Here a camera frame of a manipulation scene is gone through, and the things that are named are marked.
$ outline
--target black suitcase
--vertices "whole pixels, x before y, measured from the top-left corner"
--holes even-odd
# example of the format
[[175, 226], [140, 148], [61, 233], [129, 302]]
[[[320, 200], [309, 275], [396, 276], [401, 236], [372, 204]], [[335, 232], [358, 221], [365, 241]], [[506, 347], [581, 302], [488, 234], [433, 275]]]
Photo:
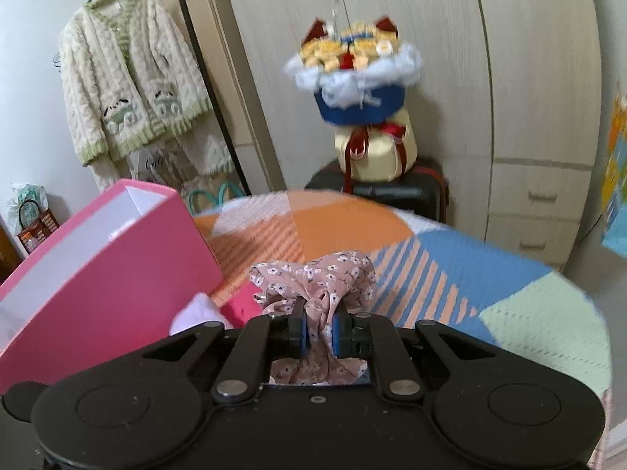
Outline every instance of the black suitcase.
[[[305, 188], [342, 191], [344, 174], [339, 163], [333, 161], [327, 164]], [[392, 182], [353, 181], [353, 194], [390, 207], [410, 210], [433, 221], [446, 222], [448, 182], [442, 174], [442, 166], [431, 158], [419, 157], [410, 171]]]

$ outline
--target floral fabric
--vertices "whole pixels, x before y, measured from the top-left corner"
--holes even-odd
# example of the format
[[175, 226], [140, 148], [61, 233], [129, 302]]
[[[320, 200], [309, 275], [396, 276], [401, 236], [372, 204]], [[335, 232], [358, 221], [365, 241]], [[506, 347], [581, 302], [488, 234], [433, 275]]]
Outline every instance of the floral fabric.
[[272, 363], [276, 383], [347, 385], [367, 368], [365, 360], [333, 356], [333, 314], [340, 300], [347, 309], [368, 308], [374, 299], [376, 277], [370, 258], [359, 251], [336, 252], [303, 265], [277, 261], [259, 263], [251, 282], [264, 290], [255, 295], [263, 314], [289, 315], [296, 299], [305, 298], [310, 349], [302, 360], [284, 358]]

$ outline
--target wardrobe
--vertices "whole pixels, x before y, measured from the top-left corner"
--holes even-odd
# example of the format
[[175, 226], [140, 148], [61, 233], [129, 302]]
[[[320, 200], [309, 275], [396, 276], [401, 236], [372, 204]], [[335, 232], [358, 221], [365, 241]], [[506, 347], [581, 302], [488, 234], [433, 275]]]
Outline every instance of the wardrobe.
[[593, 0], [230, 0], [289, 188], [334, 158], [333, 130], [282, 72], [315, 18], [389, 15], [424, 59], [406, 108], [420, 155], [450, 182], [449, 223], [560, 266], [596, 153], [601, 65]]

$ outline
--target wardrobe door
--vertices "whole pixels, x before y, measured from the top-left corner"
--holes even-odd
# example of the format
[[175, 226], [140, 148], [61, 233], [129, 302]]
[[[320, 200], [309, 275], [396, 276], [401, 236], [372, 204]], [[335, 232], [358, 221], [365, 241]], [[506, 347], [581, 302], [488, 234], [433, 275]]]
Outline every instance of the wardrobe door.
[[351, 22], [388, 15], [423, 58], [407, 91], [419, 155], [451, 185], [449, 224], [484, 239], [491, 166], [490, 78], [478, 0], [344, 0]]
[[333, 129], [318, 112], [313, 95], [300, 92], [283, 74], [316, 18], [330, 20], [337, 9], [348, 25], [341, 0], [231, 0], [239, 33], [289, 188], [302, 188], [335, 157]]
[[593, 0], [481, 0], [495, 159], [592, 165], [601, 111]]

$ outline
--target pink box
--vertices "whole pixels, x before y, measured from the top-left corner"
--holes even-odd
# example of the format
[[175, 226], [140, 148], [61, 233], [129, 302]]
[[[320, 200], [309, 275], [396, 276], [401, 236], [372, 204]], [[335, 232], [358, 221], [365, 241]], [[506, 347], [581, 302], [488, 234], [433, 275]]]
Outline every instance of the pink box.
[[168, 336], [222, 282], [173, 189], [122, 180], [74, 215], [0, 286], [0, 394], [52, 383]]

